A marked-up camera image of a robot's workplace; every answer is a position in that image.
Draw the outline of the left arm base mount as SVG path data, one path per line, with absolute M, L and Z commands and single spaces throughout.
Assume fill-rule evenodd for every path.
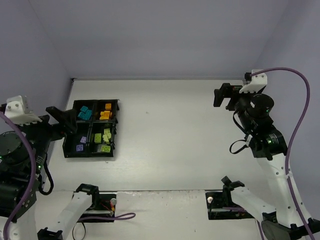
M 80 217 L 84 223 L 113 223 L 117 204 L 117 193 L 100 191 L 99 200 L 92 204 Z

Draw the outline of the light green small lego brick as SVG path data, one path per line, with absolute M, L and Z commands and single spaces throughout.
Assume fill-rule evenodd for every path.
M 110 128 L 105 128 L 103 130 L 103 132 L 104 132 L 104 135 L 111 135 L 111 129 Z

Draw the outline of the orange square lego brick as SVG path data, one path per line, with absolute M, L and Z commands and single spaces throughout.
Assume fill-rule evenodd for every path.
M 106 121 L 106 120 L 109 120 L 109 117 L 108 116 L 100 116 L 99 118 L 101 121 Z

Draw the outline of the pale yellow sloped lego brick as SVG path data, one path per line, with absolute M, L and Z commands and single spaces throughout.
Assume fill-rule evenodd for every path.
M 111 146 L 110 145 L 101 145 L 100 151 L 102 153 L 110 153 L 111 152 Z

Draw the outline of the long orange lego brick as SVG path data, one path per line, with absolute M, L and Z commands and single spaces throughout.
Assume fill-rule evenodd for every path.
M 112 114 L 113 113 L 110 110 L 105 110 L 100 112 L 100 116 L 106 116 L 106 117 L 109 117 L 109 119 L 112 117 Z

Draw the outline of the orange small lego brick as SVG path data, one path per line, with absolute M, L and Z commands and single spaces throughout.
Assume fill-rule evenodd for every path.
M 105 104 L 105 110 L 106 111 L 111 111 L 112 110 L 112 104 L 111 103 L 106 103 Z

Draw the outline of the purple lego brick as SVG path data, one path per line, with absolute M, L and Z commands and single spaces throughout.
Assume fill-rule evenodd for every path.
M 79 142 L 85 144 L 87 142 L 87 138 L 85 136 L 82 136 Z

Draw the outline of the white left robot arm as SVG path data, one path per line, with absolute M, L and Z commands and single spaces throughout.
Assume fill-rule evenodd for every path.
M 101 204 L 99 188 L 81 184 L 51 227 L 36 229 L 36 193 L 48 171 L 48 149 L 52 142 L 77 132 L 75 110 L 46 108 L 37 116 L 23 95 L 8 98 L 0 117 L 10 126 L 0 136 L 0 237 L 3 240 L 65 240 L 77 223 L 107 221 L 99 214 L 86 216 Z

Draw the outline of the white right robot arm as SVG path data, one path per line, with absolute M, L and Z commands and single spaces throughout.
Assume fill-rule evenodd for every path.
M 273 204 L 255 196 L 241 181 L 222 178 L 223 197 L 227 206 L 235 204 L 243 208 L 258 222 L 260 233 L 268 240 L 299 240 L 320 231 L 320 222 L 305 208 L 286 162 L 288 147 L 282 133 L 273 125 L 270 111 L 273 99 L 261 90 L 253 93 L 241 92 L 242 86 L 224 83 L 214 91 L 214 107 L 229 98 L 225 107 L 233 112 L 235 125 L 244 133 L 243 151 L 251 149 L 253 157 L 263 170 Z

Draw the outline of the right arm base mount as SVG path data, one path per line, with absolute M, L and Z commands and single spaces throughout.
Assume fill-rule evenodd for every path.
M 207 216 L 210 221 L 243 220 L 254 217 L 239 205 L 229 201 L 222 190 L 205 192 Z

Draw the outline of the pale green brick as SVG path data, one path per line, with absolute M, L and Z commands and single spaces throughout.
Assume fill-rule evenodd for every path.
M 103 135 L 102 135 L 102 139 L 103 139 L 103 140 L 108 140 L 108 141 L 110 142 L 111 139 L 112 139 L 112 134 L 111 134 L 111 135 L 103 134 Z

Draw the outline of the purple lego with striped top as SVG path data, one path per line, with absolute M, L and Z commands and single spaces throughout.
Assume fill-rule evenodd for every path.
M 82 152 L 83 150 L 84 150 L 84 145 L 83 144 L 76 145 L 76 151 L 77 152 Z

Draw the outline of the small teal lego brick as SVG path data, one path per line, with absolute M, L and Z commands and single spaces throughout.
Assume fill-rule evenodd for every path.
M 88 107 L 87 106 L 82 106 L 80 108 L 80 111 L 83 112 L 83 113 L 86 113 L 88 111 Z

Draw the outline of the long teal lego brick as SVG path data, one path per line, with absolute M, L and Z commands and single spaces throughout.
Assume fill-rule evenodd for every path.
M 89 109 L 88 109 L 88 110 L 85 112 L 83 119 L 84 119 L 85 121 L 89 121 L 89 120 L 91 119 L 91 116 L 92 116 L 92 110 L 89 110 Z

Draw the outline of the green two-stud lego brick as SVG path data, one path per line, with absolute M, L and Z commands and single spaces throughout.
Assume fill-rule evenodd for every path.
M 102 142 L 102 134 L 101 133 L 95 133 L 94 134 L 94 143 L 100 144 Z

